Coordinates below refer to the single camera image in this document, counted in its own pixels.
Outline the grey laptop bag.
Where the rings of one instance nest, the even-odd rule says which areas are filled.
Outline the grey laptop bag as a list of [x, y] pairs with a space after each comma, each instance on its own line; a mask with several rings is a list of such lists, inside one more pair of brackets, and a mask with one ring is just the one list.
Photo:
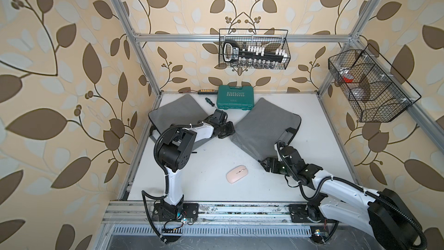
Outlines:
[[300, 128], [302, 119], [264, 98], [235, 126], [231, 141], [258, 162], [276, 157], [274, 148], [281, 135], [288, 129]]
[[150, 139], [155, 143], [160, 134], [172, 125], [196, 125], [209, 115], [191, 95], [187, 94], [151, 111], [148, 117], [152, 123]]

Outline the pink computer mouse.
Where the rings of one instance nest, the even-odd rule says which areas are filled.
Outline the pink computer mouse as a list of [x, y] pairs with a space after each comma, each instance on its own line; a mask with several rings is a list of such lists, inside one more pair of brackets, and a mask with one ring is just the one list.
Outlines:
[[248, 175], [248, 169], [244, 165], [237, 166], [226, 174], [226, 179], [230, 184], [234, 184]]

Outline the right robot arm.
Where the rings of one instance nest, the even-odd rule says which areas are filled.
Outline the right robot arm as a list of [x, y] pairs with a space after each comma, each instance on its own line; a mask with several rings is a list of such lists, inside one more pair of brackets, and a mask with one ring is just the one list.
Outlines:
[[278, 141], [277, 157], [261, 161], [270, 173], [291, 177], [302, 197], [336, 224], [345, 223], [372, 236], [385, 250], [425, 250], [427, 237], [419, 221], [392, 190], [377, 191], [336, 177], [305, 163], [299, 152]]

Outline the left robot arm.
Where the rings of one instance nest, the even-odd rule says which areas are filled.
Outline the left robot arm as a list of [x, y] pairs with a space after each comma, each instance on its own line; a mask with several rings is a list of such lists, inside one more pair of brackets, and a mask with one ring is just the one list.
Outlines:
[[181, 171], [188, 163], [195, 142], [217, 137], [224, 139], [235, 133], [233, 122], [228, 121], [228, 114], [217, 109], [212, 115], [196, 124], [172, 125], [160, 134], [153, 156], [165, 175], [165, 193], [152, 196], [142, 191], [142, 199], [159, 200], [163, 205], [178, 208], [182, 205]]

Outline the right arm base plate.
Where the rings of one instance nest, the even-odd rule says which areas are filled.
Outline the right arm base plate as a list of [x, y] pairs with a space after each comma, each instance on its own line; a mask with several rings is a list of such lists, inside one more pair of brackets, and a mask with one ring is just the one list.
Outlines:
[[306, 204], [288, 205], [292, 223], [335, 223], [332, 219], [325, 218], [319, 207]]

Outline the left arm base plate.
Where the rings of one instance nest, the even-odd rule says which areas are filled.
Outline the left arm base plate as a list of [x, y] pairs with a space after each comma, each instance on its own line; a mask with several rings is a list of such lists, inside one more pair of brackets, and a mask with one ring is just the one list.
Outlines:
[[154, 205], [154, 216], [160, 222], [178, 221], [182, 219], [196, 221], [198, 218], [199, 204], [197, 203], [178, 203], [171, 205], [161, 202]]

